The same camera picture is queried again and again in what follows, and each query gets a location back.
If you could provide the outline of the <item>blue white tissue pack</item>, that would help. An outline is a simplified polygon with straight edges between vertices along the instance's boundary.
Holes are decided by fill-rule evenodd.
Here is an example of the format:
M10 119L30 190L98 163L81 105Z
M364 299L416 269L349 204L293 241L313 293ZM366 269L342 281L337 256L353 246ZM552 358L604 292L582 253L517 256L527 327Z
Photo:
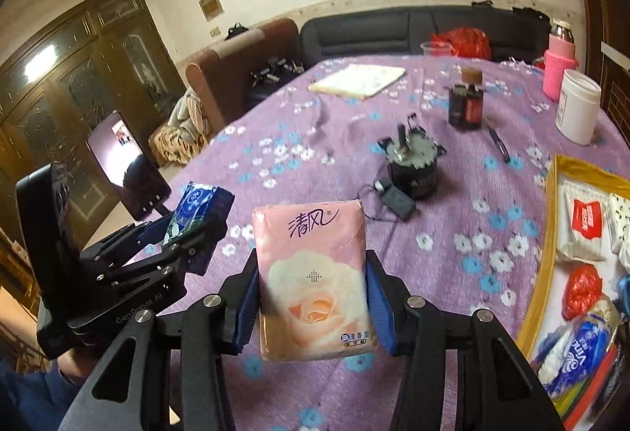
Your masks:
M220 186L191 181L183 189L182 197L172 213L162 245L176 243L188 233L202 228L210 221L225 224L235 196Z

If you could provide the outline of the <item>blue red cloth pack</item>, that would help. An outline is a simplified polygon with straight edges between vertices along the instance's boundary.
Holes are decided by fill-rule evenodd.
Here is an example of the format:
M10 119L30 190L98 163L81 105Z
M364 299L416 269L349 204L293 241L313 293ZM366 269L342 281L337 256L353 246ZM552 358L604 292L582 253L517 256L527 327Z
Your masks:
M604 356L596 371L585 380L579 382L554 403L561 416L564 428L568 431L576 428L576 424L586 413L601 392L604 382L610 377L617 358L617 345L613 345Z

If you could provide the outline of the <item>blue tissue roll pack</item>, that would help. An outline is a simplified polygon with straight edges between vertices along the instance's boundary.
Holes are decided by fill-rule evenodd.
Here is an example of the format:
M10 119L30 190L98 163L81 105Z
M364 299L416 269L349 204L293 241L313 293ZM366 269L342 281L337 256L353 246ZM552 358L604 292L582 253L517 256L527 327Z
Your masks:
M551 400L560 399L594 373L612 344L618 323L616 306L603 294L584 315L545 337L531 365Z

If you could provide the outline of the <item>pink rose tissue pack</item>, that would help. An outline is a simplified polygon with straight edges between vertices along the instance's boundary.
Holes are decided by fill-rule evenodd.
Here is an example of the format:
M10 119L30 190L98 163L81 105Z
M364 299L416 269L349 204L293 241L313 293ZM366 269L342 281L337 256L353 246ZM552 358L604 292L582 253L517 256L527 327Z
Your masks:
M252 224L261 356L316 361L374 350L361 202L258 207Z

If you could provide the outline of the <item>red plastic bag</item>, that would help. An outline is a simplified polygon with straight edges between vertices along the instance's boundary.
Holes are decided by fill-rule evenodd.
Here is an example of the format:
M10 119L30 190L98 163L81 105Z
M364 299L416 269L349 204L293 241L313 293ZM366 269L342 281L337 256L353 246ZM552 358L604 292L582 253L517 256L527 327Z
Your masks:
M568 278L561 314L567 320L585 315L602 294L602 279L593 265L581 265Z

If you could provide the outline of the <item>blue towel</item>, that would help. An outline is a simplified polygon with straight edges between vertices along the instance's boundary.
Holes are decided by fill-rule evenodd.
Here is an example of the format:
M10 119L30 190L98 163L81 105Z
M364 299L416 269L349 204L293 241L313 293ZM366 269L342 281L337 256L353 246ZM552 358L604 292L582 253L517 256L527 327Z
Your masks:
M624 319L630 319L630 274L624 274L616 283L617 298L614 301Z

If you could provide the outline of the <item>red white wet wipe pack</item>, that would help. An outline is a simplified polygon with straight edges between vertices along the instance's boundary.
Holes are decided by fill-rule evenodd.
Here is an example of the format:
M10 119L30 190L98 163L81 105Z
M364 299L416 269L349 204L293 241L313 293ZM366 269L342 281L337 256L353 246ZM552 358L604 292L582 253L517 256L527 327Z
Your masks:
M610 254L604 244L608 238L606 192L565 178L560 197L556 250L561 260L592 265L606 261Z

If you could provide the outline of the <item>lemon print tissue pack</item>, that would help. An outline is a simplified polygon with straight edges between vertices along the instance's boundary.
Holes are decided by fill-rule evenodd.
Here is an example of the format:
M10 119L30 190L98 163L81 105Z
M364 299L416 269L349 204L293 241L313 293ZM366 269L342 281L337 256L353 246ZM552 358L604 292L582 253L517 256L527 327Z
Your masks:
M616 193L608 196L608 225L611 251L627 272L630 271L629 228L630 202Z

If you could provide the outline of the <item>phone on round stand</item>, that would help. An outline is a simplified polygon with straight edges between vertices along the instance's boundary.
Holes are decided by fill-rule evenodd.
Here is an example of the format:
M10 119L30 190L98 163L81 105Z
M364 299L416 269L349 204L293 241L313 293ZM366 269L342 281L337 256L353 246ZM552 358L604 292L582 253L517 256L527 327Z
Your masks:
M170 196L171 187L117 111L95 127L87 147L133 220L142 221L153 211L160 216L170 213L163 201Z

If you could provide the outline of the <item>blanket on chair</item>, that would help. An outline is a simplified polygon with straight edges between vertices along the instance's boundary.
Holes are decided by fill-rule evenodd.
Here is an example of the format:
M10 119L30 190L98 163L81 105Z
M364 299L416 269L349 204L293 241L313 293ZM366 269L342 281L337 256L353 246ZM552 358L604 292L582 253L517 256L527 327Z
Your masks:
M213 129L205 109L191 88L177 100L169 118L150 136L148 145L159 166L186 166L202 152Z

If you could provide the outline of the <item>purple floral tablecloth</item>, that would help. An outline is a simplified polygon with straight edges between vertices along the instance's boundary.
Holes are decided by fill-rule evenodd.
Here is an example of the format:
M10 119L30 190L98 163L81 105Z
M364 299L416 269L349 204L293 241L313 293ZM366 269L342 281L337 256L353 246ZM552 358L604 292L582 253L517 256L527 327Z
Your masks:
M447 121L455 58L387 57L404 74L368 100L316 94L311 82L342 71L321 62L225 126L170 183L175 207L190 183L235 196L228 232L204 276L188 276L185 309L239 272L254 246L255 208L291 204L291 234L339 225L309 203L357 200L366 244L385 271L449 312L491 309L513 337L532 331L543 286L546 188L566 155L611 176L629 173L629 148L599 113L586 145L555 126L543 75L522 63L480 61L484 120L478 130Z

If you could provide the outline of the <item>black power adapter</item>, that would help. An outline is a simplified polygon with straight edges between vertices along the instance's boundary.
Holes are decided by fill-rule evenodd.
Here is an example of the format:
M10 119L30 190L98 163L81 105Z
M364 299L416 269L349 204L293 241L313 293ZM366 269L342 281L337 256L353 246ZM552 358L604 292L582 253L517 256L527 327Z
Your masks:
M408 221L417 209L414 200L397 188L387 177L377 179L374 189L379 194L381 203L404 222Z

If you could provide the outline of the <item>black pen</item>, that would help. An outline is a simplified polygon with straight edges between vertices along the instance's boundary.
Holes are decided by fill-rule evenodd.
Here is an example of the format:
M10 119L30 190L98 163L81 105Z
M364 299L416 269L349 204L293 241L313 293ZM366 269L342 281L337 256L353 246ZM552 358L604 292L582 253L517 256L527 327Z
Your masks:
M498 135L497 131L491 126L487 126L487 128L489 131L490 138L492 139L493 144L495 144L495 147L500 152L503 161L505 163L510 162L510 152L506 148L506 145L504 144L503 140Z

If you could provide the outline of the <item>clear plastic cup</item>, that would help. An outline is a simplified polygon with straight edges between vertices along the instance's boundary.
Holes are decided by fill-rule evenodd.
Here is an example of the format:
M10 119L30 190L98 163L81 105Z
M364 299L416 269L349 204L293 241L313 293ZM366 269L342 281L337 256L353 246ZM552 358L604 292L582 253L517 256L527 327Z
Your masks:
M421 44L424 56L427 57L450 57L454 55L453 46L449 42L428 41Z

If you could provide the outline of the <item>red bag on sofa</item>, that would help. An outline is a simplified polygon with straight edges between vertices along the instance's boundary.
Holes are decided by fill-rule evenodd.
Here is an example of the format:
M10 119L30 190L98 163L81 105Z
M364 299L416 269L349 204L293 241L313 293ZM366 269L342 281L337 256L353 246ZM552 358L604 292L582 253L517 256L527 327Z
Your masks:
M459 27L434 33L432 41L450 44L456 57L491 59L490 40L483 30L477 28Z

